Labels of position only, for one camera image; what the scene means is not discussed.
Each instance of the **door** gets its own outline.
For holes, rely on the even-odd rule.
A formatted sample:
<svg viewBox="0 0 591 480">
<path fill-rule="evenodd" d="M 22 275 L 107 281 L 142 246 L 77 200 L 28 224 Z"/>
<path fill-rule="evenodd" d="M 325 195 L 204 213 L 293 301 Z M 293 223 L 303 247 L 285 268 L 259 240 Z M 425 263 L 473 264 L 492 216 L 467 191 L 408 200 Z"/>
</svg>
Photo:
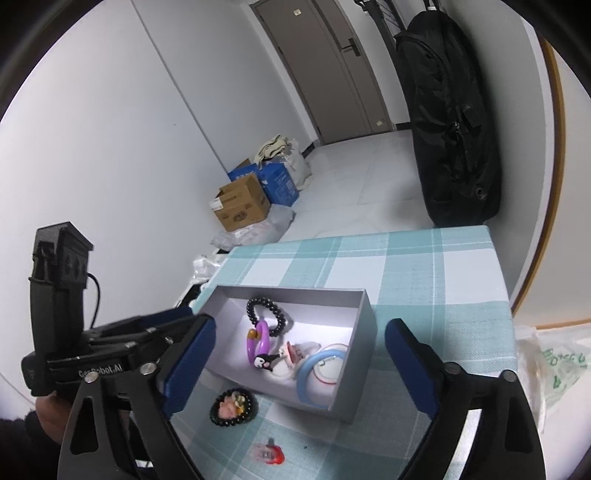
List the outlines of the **door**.
<svg viewBox="0 0 591 480">
<path fill-rule="evenodd" d="M 369 62 L 335 0 L 263 0 L 255 10 L 323 143 L 391 130 Z"/>
</svg>

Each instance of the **white plastic bag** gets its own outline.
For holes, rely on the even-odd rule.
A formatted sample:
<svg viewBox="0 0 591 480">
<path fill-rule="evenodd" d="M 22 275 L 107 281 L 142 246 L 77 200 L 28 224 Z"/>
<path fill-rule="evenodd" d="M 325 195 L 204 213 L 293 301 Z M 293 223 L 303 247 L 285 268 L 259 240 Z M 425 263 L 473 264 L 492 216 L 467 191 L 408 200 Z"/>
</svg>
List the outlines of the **white plastic bag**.
<svg viewBox="0 0 591 480">
<path fill-rule="evenodd" d="M 300 153 L 300 146 L 295 138 L 289 140 L 287 147 L 278 157 L 290 173 L 295 187 L 300 191 L 308 188 L 312 181 L 312 170 Z"/>
<path fill-rule="evenodd" d="M 278 242 L 287 232 L 294 211 L 284 205 L 271 205 L 267 218 L 233 232 L 220 231 L 213 237 L 212 245 L 229 252 L 241 245 L 263 245 Z"/>
<path fill-rule="evenodd" d="M 213 277 L 213 274 L 218 268 L 220 268 L 220 265 L 220 263 L 209 259 L 205 255 L 199 255 L 193 260 L 193 269 L 195 273 L 193 274 L 191 283 L 200 284 L 206 282 Z"/>
<path fill-rule="evenodd" d="M 517 341 L 517 376 L 530 404 L 538 432 L 542 433 L 546 418 L 544 391 L 549 370 L 534 327 L 515 327 L 515 340 Z"/>
<path fill-rule="evenodd" d="M 540 348 L 550 373 L 546 378 L 546 406 L 557 403 L 587 371 L 591 358 L 591 324 L 538 330 Z"/>
</svg>

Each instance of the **human hand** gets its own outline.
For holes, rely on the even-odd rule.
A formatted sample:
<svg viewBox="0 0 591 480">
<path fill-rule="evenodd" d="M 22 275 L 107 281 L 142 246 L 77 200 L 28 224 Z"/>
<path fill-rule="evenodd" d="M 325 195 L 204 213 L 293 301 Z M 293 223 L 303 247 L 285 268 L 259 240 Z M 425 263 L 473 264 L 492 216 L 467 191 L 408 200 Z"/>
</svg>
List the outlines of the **human hand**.
<svg viewBox="0 0 591 480">
<path fill-rule="evenodd" d="M 56 443 L 61 444 L 64 438 L 71 409 L 72 405 L 58 397 L 55 392 L 35 400 L 35 411 L 41 428 Z"/>
</svg>

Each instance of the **screw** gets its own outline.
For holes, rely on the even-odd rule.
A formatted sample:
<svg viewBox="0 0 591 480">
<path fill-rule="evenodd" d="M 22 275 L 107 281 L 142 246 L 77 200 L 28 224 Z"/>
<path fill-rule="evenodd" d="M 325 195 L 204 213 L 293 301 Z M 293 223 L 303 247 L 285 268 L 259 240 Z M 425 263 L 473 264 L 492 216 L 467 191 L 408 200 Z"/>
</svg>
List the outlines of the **screw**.
<svg viewBox="0 0 591 480">
<path fill-rule="evenodd" d="M 84 381 L 86 383 L 92 383 L 95 380 L 97 380 L 98 378 L 99 378 L 99 373 L 98 372 L 95 372 L 95 371 L 92 371 L 92 372 L 88 372 L 86 374 L 86 376 L 84 377 Z"/>
<path fill-rule="evenodd" d="M 139 373 L 142 375 L 153 374 L 156 371 L 156 364 L 154 362 L 147 362 L 139 368 Z"/>
<path fill-rule="evenodd" d="M 457 375 L 462 371 L 462 367 L 455 362 L 447 362 L 445 364 L 445 371 L 450 375 Z"/>
<path fill-rule="evenodd" d="M 512 372 L 511 370 L 505 370 L 503 372 L 503 378 L 508 382 L 513 383 L 515 380 L 517 380 L 517 375 L 515 375 L 515 372 Z"/>
</svg>

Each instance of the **white wall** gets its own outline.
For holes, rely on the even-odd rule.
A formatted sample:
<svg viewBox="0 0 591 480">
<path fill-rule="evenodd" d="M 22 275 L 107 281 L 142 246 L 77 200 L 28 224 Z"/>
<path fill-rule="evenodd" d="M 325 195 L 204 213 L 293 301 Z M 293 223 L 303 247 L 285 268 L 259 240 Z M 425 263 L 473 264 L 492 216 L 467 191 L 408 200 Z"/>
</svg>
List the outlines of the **white wall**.
<svg viewBox="0 0 591 480">
<path fill-rule="evenodd" d="M 591 99 L 569 66 L 555 55 L 566 115 L 564 178 L 548 245 L 515 315 L 521 325 L 591 318 Z"/>
<path fill-rule="evenodd" d="M 338 0 L 348 17 L 351 26 L 357 33 L 361 46 L 367 55 L 374 71 L 388 116 L 393 124 L 408 122 L 408 108 L 398 81 L 396 69 L 388 53 L 388 49 L 373 19 L 364 12 L 353 0 Z"/>
<path fill-rule="evenodd" d="M 425 10 L 425 4 L 423 0 L 392 0 L 394 5 L 396 5 L 396 9 L 398 13 L 402 17 L 402 21 L 406 26 L 411 22 L 414 16 Z"/>
<path fill-rule="evenodd" d="M 29 395 L 23 395 L 0 375 L 0 419 L 23 418 L 34 408 Z"/>
<path fill-rule="evenodd" d="M 0 171 L 0 370 L 24 394 L 35 230 L 70 220 L 94 243 L 99 324 L 154 312 L 211 251 L 207 202 L 227 181 L 129 0 L 99 4 L 35 67 L 0 122 Z M 92 283 L 85 302 L 90 322 Z"/>
<path fill-rule="evenodd" d="M 227 0 L 135 0 L 205 136 L 227 170 L 277 134 L 310 143 L 240 5 Z"/>
<path fill-rule="evenodd" d="M 548 205 L 554 160 L 548 71 L 532 26 L 501 0 L 448 0 L 446 7 L 472 40 L 492 98 L 503 176 L 501 210 L 489 227 L 513 300 Z"/>
</svg>

